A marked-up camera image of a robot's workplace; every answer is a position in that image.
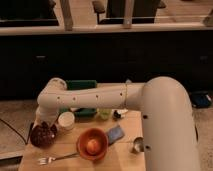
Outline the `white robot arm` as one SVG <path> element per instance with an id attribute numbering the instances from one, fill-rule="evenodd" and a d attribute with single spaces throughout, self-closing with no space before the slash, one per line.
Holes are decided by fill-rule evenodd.
<path id="1" fill-rule="evenodd" d="M 51 79 L 37 97 L 38 112 L 52 118 L 61 108 L 139 111 L 146 171 L 201 171 L 192 105 L 186 89 L 171 77 L 68 90 Z"/>

